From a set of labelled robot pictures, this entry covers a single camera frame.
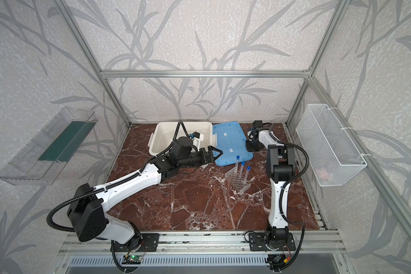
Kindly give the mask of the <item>clear acrylic test tube rack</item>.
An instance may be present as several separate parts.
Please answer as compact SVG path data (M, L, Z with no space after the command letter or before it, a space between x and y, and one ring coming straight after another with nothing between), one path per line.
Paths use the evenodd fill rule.
M230 183L234 191L236 191L238 194L245 193L251 187L251 183L248 180L246 184L243 183L244 173L241 179L239 179L239 174L234 174L234 169L228 171L225 174L226 181Z

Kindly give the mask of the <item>blue plastic bin lid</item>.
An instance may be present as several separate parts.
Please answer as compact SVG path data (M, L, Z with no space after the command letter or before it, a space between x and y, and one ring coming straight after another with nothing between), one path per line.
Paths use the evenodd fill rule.
M215 124L212 129L217 139L216 148L223 152L223 155L215 161L217 166L235 165L237 156L239 162L250 161L253 158L253 153L248 152L245 147L247 138L239 123Z

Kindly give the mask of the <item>blue capped test tube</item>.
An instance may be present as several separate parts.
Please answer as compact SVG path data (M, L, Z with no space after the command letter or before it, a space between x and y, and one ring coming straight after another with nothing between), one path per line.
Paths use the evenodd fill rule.
M239 170L239 162L240 162L240 156L237 155L236 156L236 162L235 162L235 168L234 168L234 174L237 175L238 174L238 170Z
M250 170L251 170L251 167L250 167L250 166L248 166L248 167L246 168L246 170L245 170L244 178L243 178L243 183L244 183L244 184L247 183L248 176L249 176L249 174L250 174Z
M244 171L244 167L245 167L245 161L242 161L242 162L241 162L241 165L240 165L240 170L239 170L239 179L242 178L242 174L243 174L243 171Z

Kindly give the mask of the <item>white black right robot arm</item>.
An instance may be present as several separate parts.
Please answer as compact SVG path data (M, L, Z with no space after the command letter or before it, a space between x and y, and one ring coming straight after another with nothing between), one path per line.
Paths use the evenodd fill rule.
M288 193L295 176L295 149L275 136L268 124L254 121L245 147L249 152L267 149L266 174L271 183L271 209L265 232L266 243L274 245L289 238L287 219Z

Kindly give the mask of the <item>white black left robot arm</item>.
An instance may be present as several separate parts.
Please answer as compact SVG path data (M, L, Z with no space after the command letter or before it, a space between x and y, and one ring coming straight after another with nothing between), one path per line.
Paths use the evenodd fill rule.
M67 211L79 241L101 238L117 242L129 250L137 248L143 242L137 227L108 212L137 192L178 175L180 169L200 167L222 155L222 150L216 147L197 148L189 137L180 137L172 142L166 153L153 156L142 169L132 174L96 187L82 185Z

